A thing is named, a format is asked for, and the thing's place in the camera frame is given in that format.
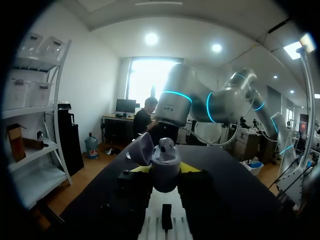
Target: black cabinet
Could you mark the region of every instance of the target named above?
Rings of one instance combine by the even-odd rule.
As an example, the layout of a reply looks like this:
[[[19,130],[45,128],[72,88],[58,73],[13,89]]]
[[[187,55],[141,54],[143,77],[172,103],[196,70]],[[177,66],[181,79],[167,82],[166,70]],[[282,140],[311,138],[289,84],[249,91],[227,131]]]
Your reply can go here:
[[[58,125],[65,165],[72,176],[84,167],[84,162],[80,149],[78,124],[74,124],[74,115],[68,113],[68,110],[58,110]]]

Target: computer monitor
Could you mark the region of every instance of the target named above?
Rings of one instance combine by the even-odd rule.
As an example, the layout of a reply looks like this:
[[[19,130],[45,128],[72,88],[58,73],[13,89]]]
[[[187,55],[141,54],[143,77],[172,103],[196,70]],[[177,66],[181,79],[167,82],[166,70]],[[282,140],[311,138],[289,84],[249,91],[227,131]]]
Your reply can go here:
[[[136,100],[117,99],[115,111],[123,113],[135,113]]]

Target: plastic container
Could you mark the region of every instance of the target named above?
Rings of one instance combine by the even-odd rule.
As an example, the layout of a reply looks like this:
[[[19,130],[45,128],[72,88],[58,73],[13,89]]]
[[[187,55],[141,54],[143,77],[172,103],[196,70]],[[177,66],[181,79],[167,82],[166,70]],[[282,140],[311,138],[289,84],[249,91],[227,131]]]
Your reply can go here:
[[[42,71],[30,71],[23,69],[12,69],[9,72],[9,80],[23,79],[25,81],[45,83],[47,81],[47,73]]]
[[[258,160],[251,160],[249,164],[249,160],[241,162],[243,166],[245,166],[246,169],[250,171],[254,176],[257,176],[264,164]]]
[[[96,159],[98,155],[98,140],[89,132],[89,137],[85,140],[86,155],[89,159]]]
[[[27,92],[30,82],[12,78],[5,89],[4,110],[20,109],[29,104]]]
[[[39,47],[39,56],[50,60],[58,60],[61,49],[65,44],[59,39],[50,36]]]
[[[18,49],[18,55],[20,56],[32,56],[36,53],[37,48],[42,42],[43,37],[39,34],[28,32],[24,39],[22,40],[22,44]]]
[[[29,97],[28,107],[47,106],[52,83],[49,82],[31,82],[28,88],[27,97]]]

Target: cardboard box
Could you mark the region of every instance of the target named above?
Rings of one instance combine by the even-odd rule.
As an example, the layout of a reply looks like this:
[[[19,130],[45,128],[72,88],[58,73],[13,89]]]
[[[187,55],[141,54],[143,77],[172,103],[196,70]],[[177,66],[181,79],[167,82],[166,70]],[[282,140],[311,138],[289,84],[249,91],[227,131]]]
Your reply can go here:
[[[19,162],[20,160],[24,159],[26,157],[25,153],[25,147],[22,140],[22,134],[21,129],[23,126],[21,126],[18,123],[9,125],[6,128],[6,132],[9,136],[11,150],[13,158],[16,162]]]

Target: white storage box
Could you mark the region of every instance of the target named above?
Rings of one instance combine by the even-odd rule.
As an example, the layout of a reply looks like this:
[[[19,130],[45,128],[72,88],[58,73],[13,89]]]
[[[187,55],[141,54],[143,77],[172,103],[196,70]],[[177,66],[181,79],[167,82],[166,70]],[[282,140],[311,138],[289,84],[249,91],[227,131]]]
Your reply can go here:
[[[257,176],[257,175],[260,173],[262,167],[264,166],[264,164],[263,164],[262,162],[259,162],[259,161],[257,161],[257,160],[251,160],[250,163],[251,163],[251,164],[260,164],[259,167],[250,167],[250,166],[248,165],[249,160],[242,161],[241,163],[242,163],[242,165],[245,166],[245,168],[248,169],[248,170],[250,171],[250,173],[252,173],[254,176]]]
[[[47,106],[52,83],[49,82],[31,82],[28,88],[29,107]]]
[[[32,56],[42,42],[43,37],[39,34],[27,32],[18,49],[18,54],[22,56]]]
[[[5,89],[3,110],[20,109],[28,105],[28,89],[30,82],[23,79],[8,80]]]
[[[50,36],[39,46],[39,55],[46,59],[58,60],[64,45],[65,44],[59,39]]]
[[[47,81],[47,73],[42,71],[12,69],[9,72],[8,79],[23,79],[28,82],[45,83]]]

